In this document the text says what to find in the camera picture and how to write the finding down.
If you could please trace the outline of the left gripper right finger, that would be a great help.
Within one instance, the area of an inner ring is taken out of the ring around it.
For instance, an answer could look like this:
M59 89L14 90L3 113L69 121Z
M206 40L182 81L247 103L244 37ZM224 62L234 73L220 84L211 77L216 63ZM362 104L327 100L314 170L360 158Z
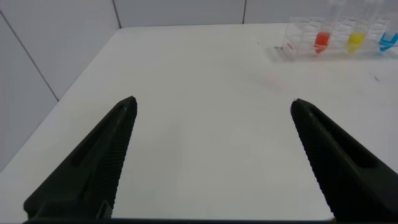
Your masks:
M290 113L325 200L339 222L396 222L397 173L315 105Z

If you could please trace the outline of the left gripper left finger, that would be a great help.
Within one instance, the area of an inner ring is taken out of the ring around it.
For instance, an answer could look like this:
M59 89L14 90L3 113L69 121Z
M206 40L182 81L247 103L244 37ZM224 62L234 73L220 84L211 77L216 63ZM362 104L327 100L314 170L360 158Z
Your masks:
M118 102L24 202L30 220L109 217L137 116L137 101Z

